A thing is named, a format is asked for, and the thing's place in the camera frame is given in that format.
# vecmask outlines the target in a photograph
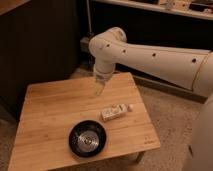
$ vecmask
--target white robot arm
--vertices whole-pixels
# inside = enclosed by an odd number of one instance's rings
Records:
[[[94,76],[108,81],[120,63],[208,97],[213,92],[213,53],[209,50],[134,45],[124,31],[111,28],[91,39]]]
[[[183,171],[213,170],[213,53],[208,50],[167,48],[126,43],[120,28],[95,36],[89,43],[96,58],[94,76],[100,83],[108,81],[115,63],[169,81],[194,93],[209,97],[197,119]]]

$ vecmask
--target metal bowl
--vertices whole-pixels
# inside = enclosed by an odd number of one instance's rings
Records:
[[[106,132],[96,121],[86,120],[78,123],[69,136],[71,150],[80,157],[98,154],[106,142]]]

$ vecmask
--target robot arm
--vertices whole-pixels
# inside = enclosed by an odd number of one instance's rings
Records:
[[[89,50],[96,58],[94,76],[108,81],[120,63],[174,83],[202,96],[213,91],[213,53],[209,50],[134,45],[124,31],[111,28],[91,39]]]

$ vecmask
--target wooden tabletop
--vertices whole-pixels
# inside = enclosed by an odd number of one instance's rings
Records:
[[[0,15],[23,5],[30,0],[0,0]]]
[[[103,123],[100,110],[132,104],[125,117]],[[95,120],[106,130],[104,149],[80,158],[68,146],[71,129],[82,120]],[[100,96],[94,78],[33,84],[28,87],[9,171],[40,171],[78,165],[160,147],[156,131],[130,73],[115,74]]]

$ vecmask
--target dark cabinet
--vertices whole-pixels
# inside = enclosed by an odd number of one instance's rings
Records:
[[[31,0],[1,15],[0,105],[18,119],[27,85],[67,79],[78,57],[75,1]]]

